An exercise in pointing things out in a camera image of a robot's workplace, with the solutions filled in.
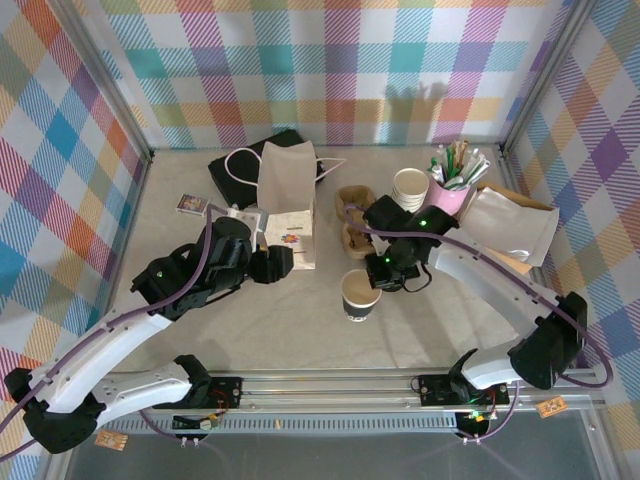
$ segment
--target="white paper cup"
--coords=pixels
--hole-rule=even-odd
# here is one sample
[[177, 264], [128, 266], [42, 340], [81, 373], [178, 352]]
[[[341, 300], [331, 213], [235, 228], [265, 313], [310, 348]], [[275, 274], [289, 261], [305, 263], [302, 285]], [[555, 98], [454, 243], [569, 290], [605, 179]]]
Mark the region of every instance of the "white paper cup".
[[342, 308], [352, 322], [364, 322], [373, 310], [382, 290], [371, 288], [364, 269], [351, 270], [342, 277]]
[[393, 178], [391, 198], [410, 212], [416, 212], [422, 205], [429, 189], [429, 177], [417, 168], [404, 168]]

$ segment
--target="plaid wallpaper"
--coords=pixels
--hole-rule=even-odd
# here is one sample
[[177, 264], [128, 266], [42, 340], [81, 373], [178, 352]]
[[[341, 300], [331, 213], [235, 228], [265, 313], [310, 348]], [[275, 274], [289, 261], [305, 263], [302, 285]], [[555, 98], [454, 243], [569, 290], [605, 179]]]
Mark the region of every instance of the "plaid wallpaper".
[[640, 1], [600, 0], [515, 153], [522, 190], [560, 207], [545, 268], [589, 301], [617, 371], [608, 408], [640, 478]]
[[[0, 378], [48, 361], [101, 315], [140, 155], [44, 0], [0, 2]], [[0, 418], [13, 408], [0, 381]], [[14, 421], [0, 452], [24, 443]], [[0, 464], [32, 478], [40, 447]]]
[[329, 145], [495, 142], [571, 3], [74, 1], [149, 141], [172, 148], [289, 127]]

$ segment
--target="pen holder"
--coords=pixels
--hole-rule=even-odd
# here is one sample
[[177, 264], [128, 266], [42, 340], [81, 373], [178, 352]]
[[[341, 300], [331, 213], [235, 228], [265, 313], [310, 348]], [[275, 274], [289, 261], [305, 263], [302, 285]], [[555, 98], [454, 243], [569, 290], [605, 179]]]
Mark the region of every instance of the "pen holder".
[[427, 189], [427, 196], [422, 203], [422, 209], [430, 205], [435, 205], [443, 212], [453, 216], [462, 207], [464, 199], [467, 198], [469, 188], [464, 190], [446, 190], [440, 186], [436, 180], [429, 176], [429, 188]]

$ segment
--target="small box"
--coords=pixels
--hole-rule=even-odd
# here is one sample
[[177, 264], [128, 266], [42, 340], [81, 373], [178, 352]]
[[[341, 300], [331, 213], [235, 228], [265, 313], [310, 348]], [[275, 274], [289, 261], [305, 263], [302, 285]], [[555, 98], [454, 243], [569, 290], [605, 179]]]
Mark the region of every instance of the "small box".
[[182, 213], [203, 216], [207, 211], [208, 205], [209, 199], [207, 198], [184, 194], [178, 205], [176, 205], [176, 210]]
[[[482, 189], [487, 187], [495, 192], [498, 192], [501, 195], [504, 195], [513, 203], [517, 203], [521, 207], [536, 208], [538, 210], [546, 210], [548, 212], [553, 210], [553, 207], [545, 205], [544, 203], [540, 203], [537, 200], [533, 200], [529, 197], [525, 197], [520, 193], [516, 193], [512, 190], [509, 190], [508, 188], [501, 187], [491, 182], [479, 182], [478, 192], [482, 191]], [[469, 202], [467, 209], [471, 205], [471, 202], [473, 202], [473, 199]], [[511, 258], [508, 255], [505, 255], [504, 253], [491, 250], [490, 248], [488, 248], [487, 250], [489, 250], [493, 255], [495, 255], [497, 258], [502, 260], [504, 263], [509, 265], [511, 268], [513, 268], [516, 272], [520, 273], [521, 275], [525, 275], [529, 272], [529, 270], [531, 270], [531, 265], [529, 265], [528, 263], [521, 262], [519, 260], [516, 260], [515, 258]]]

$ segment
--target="purple tube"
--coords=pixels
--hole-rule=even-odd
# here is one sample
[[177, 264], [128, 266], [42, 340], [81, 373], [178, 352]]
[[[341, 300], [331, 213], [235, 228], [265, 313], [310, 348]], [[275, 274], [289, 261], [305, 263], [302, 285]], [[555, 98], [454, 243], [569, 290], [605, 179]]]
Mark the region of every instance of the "purple tube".
[[581, 387], [590, 387], [590, 388], [606, 387], [607, 385], [611, 384], [611, 382], [613, 381], [613, 368], [611, 367], [611, 363], [609, 362], [609, 359], [607, 358], [607, 355], [604, 353], [602, 348], [600, 348], [598, 343], [591, 337], [591, 335], [589, 335], [587, 330], [585, 328], [583, 328], [582, 325], [580, 325], [578, 322], [576, 322], [573, 318], [571, 318], [567, 313], [563, 312], [560, 308], [558, 308], [557, 305], [552, 304], [546, 298], [542, 298], [542, 297], [537, 298], [536, 291], [533, 288], [531, 288], [527, 284], [527, 282], [524, 282], [521, 278], [518, 277], [518, 275], [515, 275], [514, 273], [512, 273], [508, 268], [506, 268], [505, 266], [503, 266], [502, 264], [500, 264], [499, 262], [497, 262], [493, 258], [488, 257], [487, 255], [484, 255], [483, 253], [479, 252], [478, 250], [476, 250], [472, 246], [467, 245], [466, 243], [460, 242], [459, 240], [455, 240], [453, 238], [445, 237], [445, 236], [442, 236], [442, 235], [437, 235], [435, 233], [428, 233], [428, 232], [385, 232], [385, 231], [382, 231], [382, 230], [375, 230], [375, 229], [372, 229], [372, 228], [367, 228], [367, 227], [364, 227], [364, 226], [356, 223], [351, 218], [351, 216], [348, 215], [349, 210], [360, 210], [360, 211], [363, 211], [363, 208], [361, 206], [359, 206], [359, 205], [353, 205], [353, 204], [344, 206], [344, 218], [346, 219], [346, 221], [349, 223], [350, 226], [352, 226], [353, 228], [355, 228], [357, 230], [360, 230], [363, 233], [368, 233], [369, 235], [379, 235], [379, 236], [382, 236], [382, 237], [395, 237], [395, 238], [432, 238], [434, 240], [438, 240], [438, 241], [443, 242], [443, 243], [449, 243], [449, 244], [451, 244], [451, 245], [453, 245], [455, 247], [458, 247], [458, 248], [460, 248], [460, 249], [462, 249], [462, 250], [464, 250], [466, 252], [469, 252], [473, 256], [478, 257], [483, 262], [489, 264], [491, 267], [493, 267], [495, 270], [500, 272], [506, 278], [511, 280], [517, 286], [522, 288], [526, 292], [527, 295], [536, 298], [536, 300], [538, 302], [540, 302], [541, 305], [544, 305], [549, 310], [553, 311], [556, 315], [560, 316], [564, 321], [566, 321], [569, 325], [571, 325], [573, 328], [575, 328], [576, 331], [585, 339], [585, 341], [589, 345], [591, 345], [591, 347], [596, 351], [596, 354], [598, 355], [598, 357], [600, 357], [600, 360], [602, 361], [602, 365], [604, 366], [605, 372], [607, 374], [607, 377], [605, 378], [605, 380], [603, 382], [600, 382], [600, 383], [587, 383], [587, 382], [583, 382], [582, 380], [576, 380], [574, 378], [568, 377], [566, 375], [560, 375], [560, 378], [562, 378], [563, 380], [566, 380], [567, 382], [573, 383], [574, 385], [579, 385]]
[[[207, 258], [209, 257], [209, 248], [211, 247], [211, 245], [210, 245], [211, 244], [211, 232], [212, 232], [212, 228], [213, 228], [212, 225], [211, 225], [211, 211], [212, 210], [216, 210], [218, 212], [224, 211], [220, 207], [217, 207], [217, 206], [215, 206], [213, 204], [209, 204], [209, 206], [207, 208], [207, 220], [206, 220], [207, 223], [205, 225], [205, 230], [204, 230], [204, 248], [202, 249], [202, 256], [200, 257], [200, 261], [198, 262], [198, 266], [196, 267], [196, 270], [193, 273], [193, 275], [191, 276], [191, 278], [189, 279], [189, 281], [180, 290], [178, 290], [176, 293], [174, 293], [170, 297], [165, 298], [164, 300], [161, 300], [160, 302], [154, 303], [153, 305], [147, 305], [147, 306], [140, 307], [140, 308], [137, 308], [135, 310], [132, 310], [130, 312], [123, 313], [119, 317], [114, 318], [113, 320], [108, 322], [106, 324], [107, 327], [115, 328], [118, 325], [122, 324], [123, 322], [126, 322], [127, 320], [130, 320], [131, 318], [136, 317], [137, 315], [140, 315], [140, 314], [143, 314], [143, 313], [152, 312], [154, 310], [157, 310], [159, 308], [167, 306], [170, 303], [175, 302], [176, 300], [178, 300], [180, 297], [182, 297], [185, 293], [187, 293], [189, 291], [189, 289], [196, 283], [196, 281], [200, 277], [200, 274], [204, 270], [204, 267], [205, 267], [205, 265], [207, 263]], [[50, 378], [54, 377], [55, 375], [57, 375], [58, 373], [60, 373], [60, 370], [67, 363], [69, 363], [72, 358], [74, 358], [87, 345], [89, 345], [91, 342], [93, 342], [96, 338], [100, 337], [104, 333], [106, 333], [105, 329], [103, 329], [103, 328], [97, 329], [91, 335], [89, 335], [87, 338], [83, 339], [80, 343], [78, 343], [76, 346], [74, 346], [53, 367], [51, 367], [51, 370], [49, 371], [49, 374], [48, 374], [47, 378], [50, 379]], [[47, 385], [47, 383], [45, 382], [45, 380], [41, 380], [40, 382], [38, 382], [36, 384], [35, 387], [33, 387], [31, 389], [31, 391], [29, 391], [28, 394], [26, 394], [24, 396], [24, 398], [22, 398], [22, 400], [20, 400], [18, 402], [18, 404], [9, 412], [9, 414], [2, 420], [2, 422], [0, 422], [0, 434], [5, 430], [5, 428], [7, 428], [7, 426], [9, 425], [9, 422], [11, 422], [13, 417], [15, 417], [18, 414], [18, 412], [20, 410], [22, 410], [24, 408], [24, 406], [29, 402], [29, 400], [31, 400], [33, 397], [35, 397], [46, 385]], [[31, 445], [33, 445], [33, 443], [29, 442], [29, 443], [27, 443], [25, 445], [31, 446]], [[17, 448], [13, 452], [10, 452], [10, 453], [4, 455], [3, 457], [0, 457], [0, 463], [4, 462], [6, 460], [9, 460], [13, 456], [15, 456], [18, 453], [20, 453], [21, 451], [23, 451], [24, 450], [23, 447], [24, 447], [24, 445], [22, 445], [21, 447]]]
[[516, 403], [518, 403], [518, 397], [520, 396], [520, 384], [518, 382], [515, 382], [515, 383], [516, 383], [516, 393], [513, 395], [513, 398], [511, 399], [511, 405], [509, 406], [509, 411], [507, 412], [507, 416], [504, 418], [502, 423], [500, 423], [500, 425], [497, 426], [497, 428], [495, 428], [490, 432], [487, 432], [481, 437], [474, 437], [473, 435], [470, 435], [467, 432], [463, 432], [462, 430], [458, 430], [458, 432], [471, 440], [484, 440], [486, 438], [493, 437], [496, 433], [502, 430], [507, 424], [507, 422], [511, 420], [511, 417], [513, 416], [513, 412], [516, 409]]
[[167, 437], [170, 438], [171, 440], [177, 440], [179, 442], [182, 442], [182, 440], [180, 440], [178, 437], [176, 437], [175, 435], [171, 435], [170, 433], [167, 432], [163, 432], [162, 430], [160, 430], [155, 423], [153, 423], [151, 421], [151, 419], [147, 416], [146, 413], [144, 413], [143, 410], [138, 410], [138, 413], [140, 414], [140, 416], [142, 417], [142, 419], [144, 420], [144, 423], [146, 423], [147, 425], [149, 425], [149, 428], [151, 430], [153, 430], [154, 432], [156, 432], [158, 435], [162, 435], [163, 437]]

